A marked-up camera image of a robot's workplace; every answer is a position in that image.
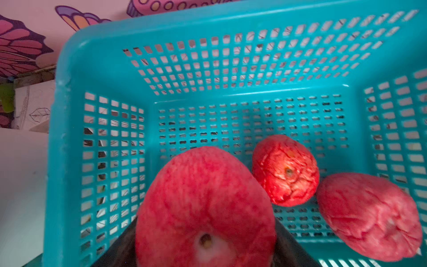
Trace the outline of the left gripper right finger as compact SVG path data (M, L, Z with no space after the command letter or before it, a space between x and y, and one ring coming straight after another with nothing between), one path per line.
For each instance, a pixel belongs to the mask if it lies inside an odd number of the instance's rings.
M279 219L275 219L276 243L272 267L321 267L307 251L285 229Z

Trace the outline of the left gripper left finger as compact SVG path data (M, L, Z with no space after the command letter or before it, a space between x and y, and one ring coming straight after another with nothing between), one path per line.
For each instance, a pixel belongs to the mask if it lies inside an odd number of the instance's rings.
M137 267L135 219L111 247L91 267Z

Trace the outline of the netted apple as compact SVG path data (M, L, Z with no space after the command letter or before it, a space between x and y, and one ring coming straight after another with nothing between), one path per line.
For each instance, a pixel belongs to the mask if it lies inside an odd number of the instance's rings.
M385 178L359 173L326 177L316 198L333 233L357 253L394 262L416 256L423 233L413 198Z
M268 267L275 242L267 193L242 162L215 147L174 157L137 212L139 267Z

